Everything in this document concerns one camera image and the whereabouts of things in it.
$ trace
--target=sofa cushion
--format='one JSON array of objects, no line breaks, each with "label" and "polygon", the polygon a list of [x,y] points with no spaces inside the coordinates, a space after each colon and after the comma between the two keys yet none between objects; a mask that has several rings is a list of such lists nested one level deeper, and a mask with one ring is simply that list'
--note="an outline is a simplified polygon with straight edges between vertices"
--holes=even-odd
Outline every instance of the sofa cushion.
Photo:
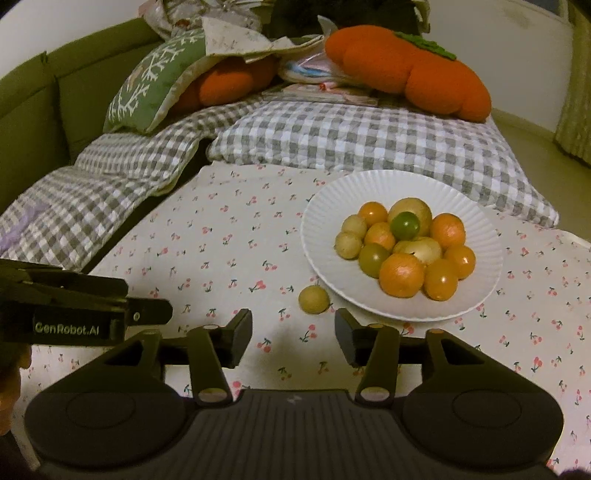
[{"label": "sofa cushion", "polygon": [[482,206],[558,224],[558,212],[525,176],[492,118],[476,124],[396,101],[383,108],[269,101],[223,131],[207,157],[238,165],[412,171]]},{"label": "sofa cushion", "polygon": [[105,133],[130,128],[152,133],[187,87],[223,57],[206,55],[205,33],[189,30],[150,52],[109,105]]},{"label": "sofa cushion", "polygon": [[[215,138],[260,102],[256,95],[204,109],[153,137],[102,135],[74,166],[52,171],[0,215],[0,239],[16,237],[0,256],[80,271],[142,202],[175,187],[201,140]],[[40,205],[48,208],[24,222]]]},{"label": "sofa cushion", "polygon": [[0,80],[0,212],[30,185],[69,160],[58,89],[38,55]]},{"label": "sofa cushion", "polygon": [[160,43],[142,19],[135,19],[48,55],[59,83],[61,118],[72,163],[102,133],[109,103],[125,79]]},{"label": "sofa cushion", "polygon": [[59,78],[60,109],[72,162],[103,130],[109,103],[157,43],[136,48]]}]

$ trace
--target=green pillow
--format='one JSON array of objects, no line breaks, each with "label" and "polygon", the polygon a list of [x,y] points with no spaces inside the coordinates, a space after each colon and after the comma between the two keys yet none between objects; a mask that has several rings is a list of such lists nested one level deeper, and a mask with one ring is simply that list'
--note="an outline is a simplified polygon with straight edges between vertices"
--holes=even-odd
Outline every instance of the green pillow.
[{"label": "green pillow", "polygon": [[189,84],[221,60],[206,56],[201,29],[159,45],[140,62],[113,98],[103,132],[125,127],[141,134],[153,132]]}]

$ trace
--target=orange stuffed toy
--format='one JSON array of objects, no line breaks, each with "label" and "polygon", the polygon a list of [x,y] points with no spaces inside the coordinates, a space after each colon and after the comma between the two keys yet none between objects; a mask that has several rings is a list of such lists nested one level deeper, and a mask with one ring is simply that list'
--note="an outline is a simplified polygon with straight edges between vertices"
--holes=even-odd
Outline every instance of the orange stuffed toy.
[{"label": "orange stuffed toy", "polygon": [[381,92],[403,94],[427,112],[469,122],[483,122],[491,113],[491,96],[470,68],[387,28],[343,28],[326,40],[325,51],[346,74]]},{"label": "orange stuffed toy", "polygon": [[187,115],[202,107],[236,102],[257,93],[271,83],[277,73],[274,56],[252,63],[242,57],[228,57],[194,80],[173,105],[169,115]]}]

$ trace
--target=round pad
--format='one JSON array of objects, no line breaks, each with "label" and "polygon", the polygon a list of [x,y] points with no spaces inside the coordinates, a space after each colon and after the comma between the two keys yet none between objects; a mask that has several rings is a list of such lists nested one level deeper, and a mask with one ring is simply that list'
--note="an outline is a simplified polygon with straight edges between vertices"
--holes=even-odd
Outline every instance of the round pad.
[{"label": "round pad", "polygon": [[560,407],[544,391],[467,386],[458,394],[429,392],[428,383],[406,398],[402,421],[431,455],[480,471],[545,462],[563,424]]},{"label": "round pad", "polygon": [[[172,388],[134,370],[89,371],[92,389],[52,393],[50,387],[36,396],[25,426],[40,456],[74,468],[110,469],[169,445],[185,423],[183,400]],[[113,391],[116,385],[124,391]]]}]

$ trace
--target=pillow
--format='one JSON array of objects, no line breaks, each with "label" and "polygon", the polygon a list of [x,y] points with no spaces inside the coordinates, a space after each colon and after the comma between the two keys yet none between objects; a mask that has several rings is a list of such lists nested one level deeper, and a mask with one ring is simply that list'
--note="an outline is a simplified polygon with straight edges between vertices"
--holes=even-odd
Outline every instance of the pillow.
[{"label": "pillow", "polygon": [[145,179],[159,189],[180,176],[204,138],[216,138],[262,104],[260,95],[242,102],[199,110],[151,137],[136,133],[103,134],[78,156],[75,166],[92,174]]},{"label": "pillow", "polygon": [[92,175],[76,167],[54,170],[0,216],[4,236],[31,208],[49,205],[1,257],[80,271],[152,189],[146,180]]},{"label": "pillow", "polygon": [[190,30],[159,45],[129,75],[109,105],[104,133],[127,127],[153,132],[189,84],[221,57],[206,56],[202,29]]},{"label": "pillow", "polygon": [[383,108],[270,101],[210,145],[210,161],[356,171],[396,168],[435,178],[484,206],[555,226],[558,213],[525,176],[489,118],[474,124]]},{"label": "pillow", "polygon": [[[153,137],[105,134],[76,164],[36,182],[0,215],[0,238],[20,231],[0,257],[80,271],[149,196],[168,193],[202,138],[215,138],[260,97],[196,112]],[[28,212],[47,205],[23,226]]]}]

